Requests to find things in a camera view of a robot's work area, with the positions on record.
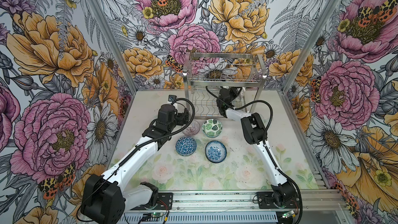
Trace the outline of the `right aluminium frame post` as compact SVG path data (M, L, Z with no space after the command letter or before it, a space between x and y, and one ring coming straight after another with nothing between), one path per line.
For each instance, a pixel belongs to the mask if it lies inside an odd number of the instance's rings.
M296 79L298 73L300 72L302 66L304 65L307 57L310 55L310 52L315 44L318 36L322 32L321 28L326 25L327 21L329 20L330 16L332 15L336 6L341 2L341 0L327 0L325 4L325 8L320 11L319 18L317 19L314 27L312 28L310 35L305 42L303 48L301 49L300 55L294 66L292 67L291 72L289 73L286 81L282 87L282 93L287 93L289 87Z

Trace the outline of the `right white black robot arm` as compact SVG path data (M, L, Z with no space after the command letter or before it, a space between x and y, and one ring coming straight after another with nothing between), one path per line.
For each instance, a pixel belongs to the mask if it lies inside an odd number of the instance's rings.
M301 192L295 181L283 172L276 160L268 141L268 130L273 120L274 111L270 103L254 100L242 107L233 106L232 102L241 92L241 88L221 88L216 98L219 113L230 120L240 122L245 141L253 145L263 161L273 190L273 203L284 207L294 199L302 203ZM269 120L265 124L259 113L245 112L244 109L256 103L265 104L269 109Z

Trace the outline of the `aluminium front rail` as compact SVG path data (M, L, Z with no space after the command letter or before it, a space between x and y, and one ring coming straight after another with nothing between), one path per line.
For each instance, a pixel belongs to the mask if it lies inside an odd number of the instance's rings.
M221 191L169 191L174 194L170 212L251 212L251 211L287 211L293 208L260 209L253 202L257 190L221 190ZM301 207L304 211L340 211L346 210L346 204L337 190L304 189L301 191ZM132 204L132 191L127 192L126 212L139 205Z

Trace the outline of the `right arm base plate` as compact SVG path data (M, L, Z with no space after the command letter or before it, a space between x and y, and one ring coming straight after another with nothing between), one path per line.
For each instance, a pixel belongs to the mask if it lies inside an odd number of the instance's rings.
M271 191L256 192L253 202L257 203L260 209L299 209L301 207L300 199L296 194L289 198Z

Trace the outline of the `blue floral pattern bowl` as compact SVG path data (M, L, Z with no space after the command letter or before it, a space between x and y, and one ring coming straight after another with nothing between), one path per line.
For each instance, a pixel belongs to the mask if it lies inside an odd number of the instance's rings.
M220 141L210 141L205 147L205 155L212 163L221 163L227 157L227 149Z

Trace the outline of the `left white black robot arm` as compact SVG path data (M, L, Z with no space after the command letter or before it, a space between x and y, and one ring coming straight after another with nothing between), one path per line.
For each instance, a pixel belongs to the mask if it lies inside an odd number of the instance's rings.
M180 113L177 103L163 104L157 118L122 160L100 176L93 174L87 179L78 213L90 222L116 224L125 211L140 205L156 204L158 188L150 183L141 183L130 194L125 189L141 166L194 120L195 107Z

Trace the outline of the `steel two-tier dish rack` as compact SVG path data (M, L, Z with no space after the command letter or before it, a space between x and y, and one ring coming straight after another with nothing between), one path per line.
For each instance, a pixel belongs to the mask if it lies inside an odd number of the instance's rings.
M182 75L185 97L194 104L199 118L222 117L215 98L222 87L254 90L253 99L258 100L267 79L262 56L236 53L189 51L184 56ZM249 101L245 95L238 96L232 104L242 107ZM253 112L254 108L251 105L244 110Z

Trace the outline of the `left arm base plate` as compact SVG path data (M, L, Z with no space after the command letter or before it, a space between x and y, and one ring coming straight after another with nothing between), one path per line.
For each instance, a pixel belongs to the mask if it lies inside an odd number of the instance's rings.
M171 210L173 206L173 197L174 194L171 192L161 192L158 193L158 199L154 206L150 206L150 204L139 205L135 208L132 208L132 211L152 211L152 210Z

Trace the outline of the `blue geometric pattern bowl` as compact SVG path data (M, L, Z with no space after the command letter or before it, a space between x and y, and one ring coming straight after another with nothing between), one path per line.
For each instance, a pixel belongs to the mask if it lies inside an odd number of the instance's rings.
M197 149L197 142L191 136L184 136L176 142L176 151L181 156L190 156Z

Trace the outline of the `green leaf pattern bowl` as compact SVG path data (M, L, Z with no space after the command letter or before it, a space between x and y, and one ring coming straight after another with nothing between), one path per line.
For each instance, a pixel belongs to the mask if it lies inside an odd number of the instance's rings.
M209 138L216 138L218 137L223 130L223 125L220 120L217 119L207 119L202 124L202 131L203 133Z

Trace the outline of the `aluminium frame post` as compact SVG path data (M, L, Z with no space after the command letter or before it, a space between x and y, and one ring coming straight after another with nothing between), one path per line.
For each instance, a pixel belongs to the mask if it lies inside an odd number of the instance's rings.
M137 92L135 82L134 82L134 80L131 76L131 73L126 65L126 62L122 56L122 52L121 52L121 50L118 46L118 43L113 35L112 29L109 26L106 15L102 10L102 4L100 3L99 0L86 0L86 1L89 5L90 12L92 13L92 16L99 24L102 34L104 35L105 40L107 41L107 43L110 47L110 50L111 50L112 54L114 55L118 65L121 69L121 72L124 76L124 79L129 87L131 93L133 94L133 96L135 96L136 92Z
M315 44L318 36L322 32L321 28L326 25L327 21L329 20L330 16L332 15L336 6L341 2L341 0L327 0L325 4L325 8L320 11L319 18L317 19L314 27L312 28L310 35L305 42L303 48L301 49L300 55L294 66L292 67L291 72L289 73L286 81L282 87L282 93L287 93L289 87L296 79L298 73L300 72L302 66L304 65L307 57L310 55L310 52Z

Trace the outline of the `left aluminium frame post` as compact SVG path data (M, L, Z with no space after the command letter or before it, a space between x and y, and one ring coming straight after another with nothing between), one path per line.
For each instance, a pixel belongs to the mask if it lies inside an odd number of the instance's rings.
M118 65L121 69L121 72L124 76L124 79L129 87L131 93L133 94L133 96L135 96L136 92L137 92L135 82L134 82L134 80L131 76L131 73L126 65L126 62L122 56L122 52L121 52L121 50L118 46L118 43L113 35L112 29L109 26L106 15L102 10L102 4L100 3L99 0L86 0L86 1L89 5L90 12L92 13L92 16L99 24L102 34L104 35L105 40L107 41L107 43L110 47L110 50L111 50L112 54L114 55Z

